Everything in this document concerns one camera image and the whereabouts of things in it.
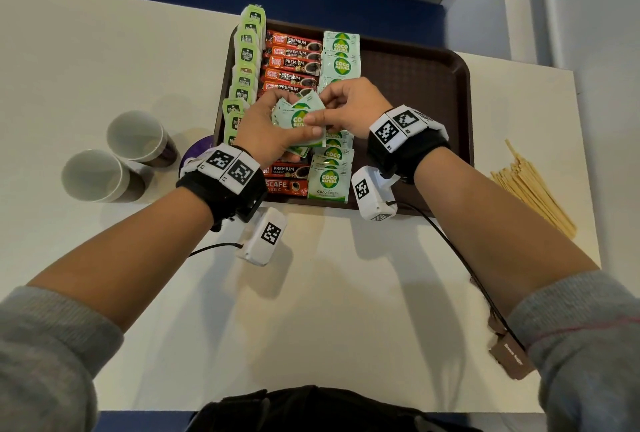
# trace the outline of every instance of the gray sweatshirt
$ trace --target gray sweatshirt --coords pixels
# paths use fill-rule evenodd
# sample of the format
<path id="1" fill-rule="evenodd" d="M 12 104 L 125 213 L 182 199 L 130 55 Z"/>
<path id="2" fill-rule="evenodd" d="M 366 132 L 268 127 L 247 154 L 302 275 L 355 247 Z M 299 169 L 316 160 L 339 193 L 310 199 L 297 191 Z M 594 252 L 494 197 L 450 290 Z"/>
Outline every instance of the gray sweatshirt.
<path id="1" fill-rule="evenodd" d="M 509 325 L 540 371 L 549 431 L 640 429 L 640 301 L 617 281 L 594 271 L 557 282 Z M 76 301 L 14 290 L 0 304 L 0 431 L 91 430 L 92 380 L 122 341 Z"/>

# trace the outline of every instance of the white camera housing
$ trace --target white camera housing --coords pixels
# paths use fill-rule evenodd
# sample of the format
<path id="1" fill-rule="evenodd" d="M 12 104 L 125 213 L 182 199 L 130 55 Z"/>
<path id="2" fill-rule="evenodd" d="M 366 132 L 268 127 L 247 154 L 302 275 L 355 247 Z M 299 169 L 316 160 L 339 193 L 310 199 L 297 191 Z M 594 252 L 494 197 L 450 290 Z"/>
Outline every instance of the white camera housing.
<path id="1" fill-rule="evenodd" d="M 246 235 L 248 238 L 244 247 L 236 251 L 236 256 L 264 267 L 269 263 L 286 227 L 287 217 L 276 208 L 259 208 L 245 227 L 243 237 Z"/>
<path id="2" fill-rule="evenodd" d="M 383 221 L 396 215 L 397 205 L 388 205 L 387 202 L 394 200 L 391 185 L 398 179 L 400 176 L 396 175 L 384 179 L 380 171 L 371 166 L 363 166 L 355 172 L 351 177 L 351 184 L 361 217 L 370 221 Z"/>

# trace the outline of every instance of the forearm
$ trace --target forearm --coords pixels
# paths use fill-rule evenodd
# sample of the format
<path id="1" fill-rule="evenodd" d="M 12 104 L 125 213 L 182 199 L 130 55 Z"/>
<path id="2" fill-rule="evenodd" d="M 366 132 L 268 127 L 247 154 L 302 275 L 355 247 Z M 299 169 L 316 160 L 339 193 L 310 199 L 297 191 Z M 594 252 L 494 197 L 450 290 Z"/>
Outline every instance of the forearm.
<path id="1" fill-rule="evenodd" d="M 544 218 L 448 149 L 424 158 L 415 184 L 504 315 L 534 291 L 598 268 Z"/>
<path id="2" fill-rule="evenodd" d="M 82 302 L 126 331 L 212 225 L 208 206 L 178 188 L 71 250 L 28 285 Z"/>

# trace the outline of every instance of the wristband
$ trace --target wristband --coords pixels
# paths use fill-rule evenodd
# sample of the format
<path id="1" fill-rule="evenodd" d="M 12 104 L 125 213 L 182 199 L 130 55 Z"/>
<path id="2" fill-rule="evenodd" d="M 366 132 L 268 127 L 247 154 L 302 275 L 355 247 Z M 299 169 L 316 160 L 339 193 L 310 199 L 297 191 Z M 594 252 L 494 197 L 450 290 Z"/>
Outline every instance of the wristband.
<path id="1" fill-rule="evenodd" d="M 244 149 L 226 144 L 215 147 L 176 187 L 187 188 L 209 206 L 213 232 L 220 231 L 222 220 L 234 215 L 249 222 L 267 196 L 258 161 Z"/>
<path id="2" fill-rule="evenodd" d="M 370 127 L 367 155 L 384 178 L 394 174 L 413 184 L 420 161 L 437 147 L 449 147 L 444 125 L 401 105 L 385 112 Z"/>

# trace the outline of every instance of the tray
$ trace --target tray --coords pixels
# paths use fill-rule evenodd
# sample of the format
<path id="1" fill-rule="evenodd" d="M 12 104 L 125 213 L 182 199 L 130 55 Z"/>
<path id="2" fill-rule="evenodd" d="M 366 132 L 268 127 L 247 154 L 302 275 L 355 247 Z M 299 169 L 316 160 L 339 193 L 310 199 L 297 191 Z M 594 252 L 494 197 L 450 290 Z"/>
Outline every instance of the tray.
<path id="1" fill-rule="evenodd" d="M 267 21 L 267 29 L 286 32 L 311 38 L 323 39 L 322 29 Z M 382 95 L 394 107 L 407 105 L 442 122 L 449 133 L 449 144 L 453 152 L 473 166 L 473 130 L 471 125 L 471 90 L 469 70 L 465 62 L 450 50 L 426 48 L 407 43 L 376 40 L 360 37 L 360 57 L 362 76 L 371 80 Z M 214 140 L 222 143 L 224 135 L 224 117 L 222 100 L 227 97 L 231 87 L 231 68 L 234 65 L 233 34 L 229 41 L 227 65 L 225 67 L 222 93 L 216 117 Z M 371 165 L 367 160 L 367 142 L 354 140 L 355 157 L 353 172 L 363 166 Z M 433 215 L 415 186 L 398 182 L 392 187 L 396 200 L 411 203 L 429 215 Z M 309 200 L 299 196 L 269 194 L 267 201 L 291 203 L 295 205 L 322 206 L 331 208 L 358 209 L 353 186 L 349 190 L 347 203 L 323 200 Z M 398 214 L 416 215 L 416 211 L 398 207 Z"/>

